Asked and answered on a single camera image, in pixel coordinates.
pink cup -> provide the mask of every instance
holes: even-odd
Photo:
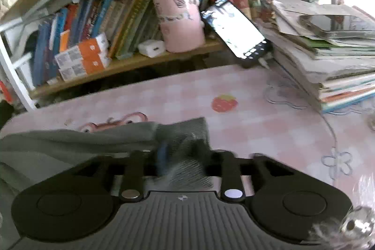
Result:
[[[199,0],[154,0],[165,47],[186,52],[205,43]]]

strawberry print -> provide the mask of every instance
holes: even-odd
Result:
[[[211,107],[216,112],[228,112],[237,106],[236,98],[231,95],[220,95],[212,100]]]

metal bell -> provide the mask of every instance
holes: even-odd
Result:
[[[342,223],[340,231],[348,239],[361,239],[370,236],[374,230],[375,213],[368,206],[353,209]]]

pink checkered tablecloth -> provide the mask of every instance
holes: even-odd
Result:
[[[233,151],[242,158],[266,154],[352,198],[359,177],[374,169],[375,132],[367,124],[374,109],[375,100],[370,99],[320,115],[278,67],[244,70],[230,65],[131,84],[24,113],[10,120],[0,136],[35,129],[100,130],[129,121],[168,124],[203,116],[213,149]]]

smartphone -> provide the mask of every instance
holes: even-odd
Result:
[[[251,20],[228,0],[216,0],[201,17],[235,55],[237,62],[249,68],[271,50],[271,43]]]
[[[353,15],[302,15],[300,24],[321,38],[375,38],[375,23]]]

